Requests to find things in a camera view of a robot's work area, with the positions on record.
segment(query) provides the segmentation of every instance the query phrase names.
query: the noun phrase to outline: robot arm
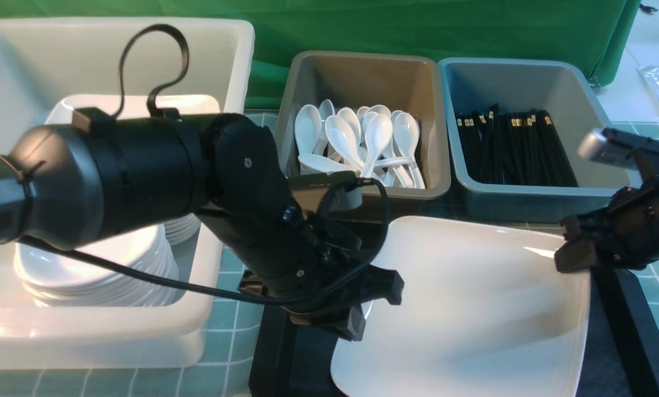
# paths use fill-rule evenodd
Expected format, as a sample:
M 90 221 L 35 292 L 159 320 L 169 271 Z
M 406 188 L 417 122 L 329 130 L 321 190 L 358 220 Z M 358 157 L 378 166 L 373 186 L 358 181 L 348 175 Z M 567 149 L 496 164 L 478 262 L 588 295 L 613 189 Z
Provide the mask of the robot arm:
M 642 270 L 659 260 L 659 142 L 613 128 L 579 146 L 592 161 L 637 169 L 642 185 L 625 187 L 608 206 L 562 219 L 566 243 L 555 253 L 562 273 L 596 267 Z
M 169 25 L 143 30 L 126 51 L 156 30 L 171 33 L 186 54 L 184 37 Z M 177 81 L 185 70 L 183 61 Z M 150 118 L 117 120 L 118 113 L 78 109 L 72 124 L 32 128 L 0 155 L 0 244 L 18 241 L 123 273 L 70 250 L 195 213 L 249 269 L 238 299 L 283 306 L 297 324 L 359 341 L 360 304 L 380 298 L 400 304 L 403 281 L 396 271 L 370 266 L 360 239 L 325 214 L 356 206 L 360 187 L 372 182 L 354 173 L 287 179 L 267 128 L 243 115 L 181 117 L 157 108 L 156 95 L 170 85 L 151 92 Z

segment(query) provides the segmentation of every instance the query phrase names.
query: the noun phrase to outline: black base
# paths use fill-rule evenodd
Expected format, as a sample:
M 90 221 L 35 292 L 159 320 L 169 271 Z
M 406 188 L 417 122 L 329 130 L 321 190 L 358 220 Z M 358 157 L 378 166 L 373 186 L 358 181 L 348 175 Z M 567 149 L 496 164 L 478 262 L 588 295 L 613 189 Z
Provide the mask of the black base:
M 592 272 L 587 347 L 577 397 L 659 397 L 659 332 L 638 279 Z M 292 324 L 276 307 L 261 321 L 249 389 L 253 397 L 344 396 L 332 382 L 337 337 Z

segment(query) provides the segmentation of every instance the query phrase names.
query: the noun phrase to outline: white plastic bin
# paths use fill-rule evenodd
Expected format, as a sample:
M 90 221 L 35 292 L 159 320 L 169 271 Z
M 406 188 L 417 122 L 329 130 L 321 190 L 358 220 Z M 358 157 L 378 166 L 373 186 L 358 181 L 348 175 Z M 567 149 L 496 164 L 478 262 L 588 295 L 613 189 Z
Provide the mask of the white plastic bin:
M 126 42 L 153 23 L 180 29 L 190 45 L 188 75 L 162 95 L 204 94 L 224 111 L 244 109 L 254 33 L 250 23 L 201 18 L 0 20 L 0 153 L 58 101 L 118 93 Z M 163 33 L 142 37 L 126 61 L 128 95 L 146 95 L 179 73 L 178 45 Z M 203 228 L 174 247 L 181 279 L 217 282 L 222 244 Z M 0 369 L 184 367 L 204 352 L 213 299 L 186 293 L 166 307 L 37 308 L 12 271 L 14 247 L 0 246 Z

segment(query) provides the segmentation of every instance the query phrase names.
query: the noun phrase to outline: stack of plates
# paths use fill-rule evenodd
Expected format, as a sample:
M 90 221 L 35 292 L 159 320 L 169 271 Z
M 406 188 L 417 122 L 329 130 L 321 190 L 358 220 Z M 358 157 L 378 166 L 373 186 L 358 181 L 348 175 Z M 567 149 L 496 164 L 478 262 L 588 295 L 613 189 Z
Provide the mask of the stack of plates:
M 161 224 L 95 242 L 78 251 L 145 273 L 178 279 L 178 265 Z M 14 269 L 40 307 L 165 306 L 175 295 L 175 289 L 22 244 L 17 244 Z
M 171 219 L 164 223 L 165 238 L 168 239 L 170 245 L 180 244 L 194 236 L 199 230 L 200 224 L 201 222 L 194 214 L 183 216 L 183 218 Z

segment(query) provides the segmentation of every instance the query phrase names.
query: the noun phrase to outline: black cable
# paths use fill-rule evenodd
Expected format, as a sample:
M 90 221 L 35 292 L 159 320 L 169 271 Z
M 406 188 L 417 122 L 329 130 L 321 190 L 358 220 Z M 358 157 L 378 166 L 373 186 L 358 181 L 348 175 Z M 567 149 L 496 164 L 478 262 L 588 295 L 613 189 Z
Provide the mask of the black cable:
M 639 5 L 639 8 L 642 12 L 647 13 L 647 14 L 653 14 L 657 13 L 657 8 L 652 7 L 652 6 L 644 6 L 642 4 Z
M 151 32 L 166 33 L 170 37 L 173 37 L 175 42 L 178 43 L 178 46 L 180 47 L 180 54 L 182 56 L 182 66 L 178 77 L 169 83 L 164 83 L 156 88 L 153 88 L 151 93 L 148 95 L 148 100 L 146 100 L 146 108 L 148 108 L 148 113 L 150 114 L 151 117 L 158 117 L 163 115 L 163 112 L 160 109 L 158 109 L 158 107 L 155 104 L 155 99 L 156 96 L 158 96 L 158 93 L 163 91 L 165 88 L 180 83 L 180 81 L 183 80 L 183 78 L 185 78 L 185 75 L 188 73 L 188 68 L 190 66 L 190 48 L 188 47 L 187 40 L 185 40 L 185 36 L 180 30 L 166 23 L 158 23 L 155 25 L 151 25 L 146 29 L 143 29 L 140 32 L 136 33 L 131 38 L 131 40 L 129 40 L 128 43 L 126 43 L 126 47 L 123 48 L 123 53 L 121 53 L 121 58 L 118 61 L 118 90 L 120 91 L 120 103 L 118 104 L 118 109 L 115 111 L 113 115 L 111 115 L 115 119 L 118 118 L 123 112 L 123 103 L 125 102 L 125 94 L 123 93 L 123 65 L 125 65 L 126 62 L 126 56 L 128 56 L 128 53 L 131 51 L 133 45 L 136 43 L 136 40 L 140 39 L 141 36 Z
M 135 278 L 136 280 L 150 282 L 151 284 L 155 284 L 156 286 L 182 289 L 183 291 L 198 292 L 199 294 L 206 294 L 207 296 L 223 297 L 227 299 L 238 300 L 241 302 L 264 304 L 266 306 L 289 306 L 293 304 L 304 304 L 307 302 L 312 302 L 327 297 L 329 296 L 329 294 L 332 294 L 332 292 L 343 287 L 345 284 L 347 284 L 347 282 L 351 281 L 354 277 L 357 277 L 362 271 L 364 271 L 368 266 L 370 266 L 373 259 L 377 256 L 377 254 L 381 250 L 381 247 L 383 246 L 383 242 L 385 241 L 386 236 L 388 235 L 388 224 L 391 219 L 388 195 L 386 194 L 386 188 L 380 183 L 380 181 L 373 178 L 358 179 L 356 188 L 358 189 L 361 188 L 362 186 L 368 186 L 368 185 L 375 185 L 376 188 L 378 188 L 381 194 L 381 200 L 383 201 L 384 219 L 381 227 L 380 239 L 378 240 L 380 241 L 380 243 L 376 244 L 376 246 L 373 247 L 373 250 L 370 252 L 370 254 L 362 262 L 357 264 L 357 266 L 354 269 L 348 271 L 346 274 L 344 274 L 344 276 L 336 279 L 336 281 L 332 282 L 332 284 L 329 284 L 329 286 L 323 287 L 323 289 L 320 289 L 314 294 L 310 294 L 309 296 L 305 296 L 305 297 L 297 297 L 292 299 L 275 299 L 275 298 L 249 296 L 249 294 L 241 294 L 239 292 L 227 291 L 226 289 L 200 286 L 198 284 L 190 284 L 190 282 L 177 281 L 166 277 L 154 276 L 153 274 L 145 273 L 143 271 L 138 271 L 136 269 L 122 266 L 120 264 L 116 264 L 114 262 L 99 258 L 97 256 L 85 254 L 84 252 L 80 252 L 80 251 L 75 251 L 75 250 L 63 251 L 62 249 L 57 249 L 54 246 L 50 246 L 49 244 L 43 242 L 42 240 L 36 239 L 35 237 L 31 237 L 31 236 L 24 236 L 20 238 L 18 242 L 20 244 L 25 244 L 28 246 L 32 246 L 34 248 L 42 249 L 43 251 L 46 252 L 66 256 L 68 258 L 72 258 L 77 261 L 82 261 L 88 264 L 92 264 L 94 266 L 98 266 L 103 269 L 108 269 L 110 271 Z

